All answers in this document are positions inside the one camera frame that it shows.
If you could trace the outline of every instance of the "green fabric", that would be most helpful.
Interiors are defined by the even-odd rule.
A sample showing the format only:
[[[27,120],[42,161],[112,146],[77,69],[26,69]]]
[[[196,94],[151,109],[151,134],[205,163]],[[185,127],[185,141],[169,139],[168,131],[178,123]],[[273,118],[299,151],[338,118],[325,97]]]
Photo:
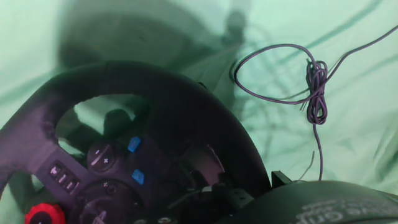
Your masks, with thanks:
[[[253,50],[280,43],[308,47],[331,67],[346,51],[394,27],[397,11],[396,0],[0,1],[0,126],[61,71],[100,60],[139,60],[203,82],[243,123],[268,172],[298,179],[317,150],[301,105],[247,95],[230,82],[229,67]],[[324,179],[398,193],[397,43],[395,33],[351,56],[327,84],[328,121],[318,129]],[[250,61],[239,77],[259,94],[285,98],[305,89],[305,60],[292,49],[272,50]],[[132,100],[111,96],[81,103],[57,132],[96,136],[111,110],[124,109],[126,119],[134,119]],[[88,138],[80,136],[83,143]],[[62,146],[79,152],[66,142]],[[315,180],[319,166],[316,154],[304,179]],[[35,194],[29,176],[11,181],[0,202],[0,223],[22,223],[26,206],[34,203],[26,200]],[[38,199],[47,197],[42,192]]]

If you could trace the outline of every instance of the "red dial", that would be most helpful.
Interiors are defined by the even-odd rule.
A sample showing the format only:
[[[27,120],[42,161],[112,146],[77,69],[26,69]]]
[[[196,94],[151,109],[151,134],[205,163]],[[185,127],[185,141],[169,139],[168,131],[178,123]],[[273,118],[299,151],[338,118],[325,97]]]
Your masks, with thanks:
[[[65,214],[58,205],[41,203],[25,216],[25,224],[66,224]]]

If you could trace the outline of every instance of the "cable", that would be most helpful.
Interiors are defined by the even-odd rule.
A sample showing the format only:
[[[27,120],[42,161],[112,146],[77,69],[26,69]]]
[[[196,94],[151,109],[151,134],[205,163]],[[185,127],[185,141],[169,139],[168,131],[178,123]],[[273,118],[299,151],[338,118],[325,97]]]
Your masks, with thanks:
[[[224,166],[223,166],[223,164],[221,163],[221,160],[220,160],[219,157],[217,156],[217,154],[216,154],[216,152],[214,151],[214,149],[213,149],[212,147],[210,147],[209,144],[207,145],[207,147],[209,147],[209,149],[210,149],[211,152],[213,153],[214,157],[216,158],[218,164],[219,164],[220,167],[221,167],[221,170],[222,170],[223,172],[225,172]]]
[[[334,69],[331,71],[330,75],[328,75],[328,67],[327,67],[326,63],[323,61],[316,61],[314,59],[314,57],[312,56],[312,54],[310,53],[310,51],[308,49],[306,49],[305,47],[302,47],[302,46],[299,46],[296,44],[277,44],[277,45],[271,45],[271,46],[259,49],[255,52],[251,53],[250,55],[246,56],[239,63],[237,63],[236,68],[234,69],[234,72],[233,72],[233,81],[235,82],[235,84],[237,84],[238,87],[240,87],[246,93],[249,93],[250,95],[260,98],[262,100],[270,101],[273,103],[282,103],[282,104],[286,104],[286,105],[298,105],[298,104],[303,103],[303,106],[305,106],[308,103],[307,119],[313,125],[313,133],[314,133],[315,139],[318,144],[318,150],[319,150],[319,155],[320,155],[319,180],[322,180],[323,155],[322,155],[321,142],[319,140],[319,135],[317,132],[317,125],[325,124],[326,118],[328,116],[328,110],[326,107],[326,101],[325,101],[325,97],[324,97],[325,85],[330,80],[330,78],[335,74],[335,72],[338,70],[341,63],[343,63],[343,61],[348,56],[379,42],[380,40],[386,38],[388,35],[392,34],[397,29],[398,29],[398,26],[395,26],[389,32],[385,33],[383,36],[379,37],[378,39],[376,39],[368,44],[357,47],[357,48],[350,50],[349,52],[343,54],[342,57],[340,58],[340,60],[338,61],[338,63],[336,64],[336,66],[334,67]],[[246,62],[248,62],[250,59],[252,59],[253,57],[255,57],[257,55],[259,55],[263,52],[266,52],[267,50],[281,48],[281,47],[293,47],[293,48],[302,50],[311,59],[311,61],[309,61],[308,65],[307,65],[307,76],[306,76],[308,89],[310,90],[310,95],[302,100],[283,101],[283,100],[277,100],[275,98],[258,95],[256,93],[253,93],[252,91],[248,90],[238,80],[238,71]]]
[[[312,151],[312,157],[311,157],[311,163],[310,165],[307,167],[307,169],[304,171],[303,175],[301,175],[301,177],[298,179],[298,181],[300,181],[301,179],[303,179],[303,177],[305,176],[305,174],[310,170],[312,164],[313,164],[313,159],[315,158],[315,151]]]
[[[180,203],[186,201],[186,199],[198,195],[201,193],[201,190],[194,190],[193,192],[188,192],[185,195],[181,196],[180,198],[178,198],[176,201],[172,202],[167,209],[172,209],[174,207],[176,207],[177,205],[179,205]]]

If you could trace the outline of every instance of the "purple wire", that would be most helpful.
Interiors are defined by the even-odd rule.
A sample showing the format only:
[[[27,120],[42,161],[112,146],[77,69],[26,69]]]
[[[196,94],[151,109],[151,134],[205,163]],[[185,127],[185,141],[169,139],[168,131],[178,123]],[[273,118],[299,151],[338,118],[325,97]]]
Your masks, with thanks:
[[[211,150],[211,152],[213,153],[213,155],[216,157],[217,162],[218,162],[218,164],[219,164],[220,167],[221,167],[221,170],[222,170],[223,172],[225,172],[224,166],[223,166],[223,164],[221,163],[221,160],[220,160],[219,157],[217,156],[217,154],[216,154],[216,152],[214,151],[214,149],[213,149],[212,147],[210,147],[209,144],[207,145],[207,147],[209,147],[209,149]]]
[[[379,37],[378,39],[345,53],[341,57],[341,59],[338,61],[338,63],[336,64],[336,67],[331,71],[329,76],[328,76],[328,67],[327,67],[326,63],[322,62],[322,61],[316,61],[314,59],[314,57],[312,56],[312,54],[310,53],[310,51],[308,49],[306,49],[305,47],[302,47],[302,46],[299,46],[296,44],[277,44],[277,45],[271,45],[271,46],[259,49],[255,52],[251,53],[250,55],[246,56],[244,59],[242,59],[242,61],[240,61],[236,65],[236,68],[233,72],[233,80],[234,80],[235,84],[237,84],[237,86],[240,87],[243,91],[245,91],[246,93],[249,93],[252,96],[260,98],[262,100],[266,100],[266,101],[270,101],[270,102],[274,102],[274,103],[282,103],[282,104],[286,104],[286,105],[298,105],[301,103],[308,102],[307,119],[311,124],[313,124],[313,133],[314,133],[315,139],[318,144],[319,155],[320,155],[319,180],[322,180],[323,155],[322,155],[321,142],[320,142],[319,135],[317,132],[317,124],[319,124],[319,125],[325,124],[326,118],[328,116],[328,109],[326,107],[326,101],[325,101],[325,97],[324,97],[325,85],[330,80],[330,78],[335,74],[337,69],[340,67],[341,63],[343,63],[343,61],[348,56],[379,42],[380,40],[386,38],[388,35],[392,34],[397,29],[398,29],[398,26],[395,26],[389,32],[385,33],[383,36]],[[276,48],[280,48],[280,47],[293,47],[293,48],[302,50],[311,59],[311,61],[307,65],[307,78],[306,78],[307,84],[308,84],[308,89],[310,90],[310,95],[302,100],[283,101],[283,100],[277,100],[275,98],[258,95],[257,93],[253,93],[252,91],[248,90],[238,80],[238,71],[247,61],[249,61],[253,57],[255,57],[263,52],[266,52],[267,50],[276,49]]]

